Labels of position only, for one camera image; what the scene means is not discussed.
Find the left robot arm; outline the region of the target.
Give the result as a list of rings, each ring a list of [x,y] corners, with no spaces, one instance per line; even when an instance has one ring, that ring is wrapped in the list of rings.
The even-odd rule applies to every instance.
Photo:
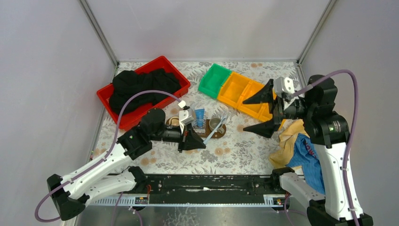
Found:
[[[131,166],[119,175],[107,178],[113,170],[127,164],[152,149],[153,141],[177,143],[179,152],[204,149],[203,139],[194,131],[195,116],[191,108],[179,113],[179,126],[167,126],[162,109],[150,109],[138,125],[117,138],[111,148],[81,168],[60,176],[47,178],[51,199],[62,221],[79,215],[89,204],[111,194],[145,190],[146,175],[139,167]]]

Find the orange ceramic cup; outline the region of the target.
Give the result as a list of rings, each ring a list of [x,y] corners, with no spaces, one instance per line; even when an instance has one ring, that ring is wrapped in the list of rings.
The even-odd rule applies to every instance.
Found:
[[[179,127],[180,126],[179,117],[178,116],[173,116],[173,117],[169,118],[166,121],[166,126],[169,127],[169,128]]]

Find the blue toothpaste tube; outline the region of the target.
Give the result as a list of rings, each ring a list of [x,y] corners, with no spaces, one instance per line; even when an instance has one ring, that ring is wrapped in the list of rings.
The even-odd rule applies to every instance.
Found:
[[[200,121],[204,122],[204,113],[205,113],[205,109],[204,108],[200,108],[200,109],[195,109],[195,114],[196,114],[196,121],[198,124],[200,124]]]

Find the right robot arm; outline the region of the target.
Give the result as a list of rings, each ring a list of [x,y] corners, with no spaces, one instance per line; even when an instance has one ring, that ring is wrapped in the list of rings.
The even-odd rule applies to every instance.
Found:
[[[287,167],[273,171],[271,190],[293,195],[306,208],[313,226],[371,226],[373,218],[363,211],[357,199],[350,168],[354,126],[349,126],[334,110],[336,95],[331,76],[311,76],[308,85],[299,91],[290,78],[270,79],[243,104],[267,103],[272,118],[246,127],[245,131],[270,138],[284,119],[301,119],[320,162],[325,192],[317,192]]]

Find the grey metal cup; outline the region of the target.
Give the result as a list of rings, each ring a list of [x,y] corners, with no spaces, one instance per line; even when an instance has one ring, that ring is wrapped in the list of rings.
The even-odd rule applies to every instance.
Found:
[[[220,121],[220,118],[212,118],[212,119],[210,119],[209,122],[208,122],[210,130],[214,129],[215,126],[219,123],[219,121]],[[217,132],[220,133],[220,134],[224,134],[225,133],[225,129],[223,127],[223,124],[222,124],[222,128],[219,128]]]

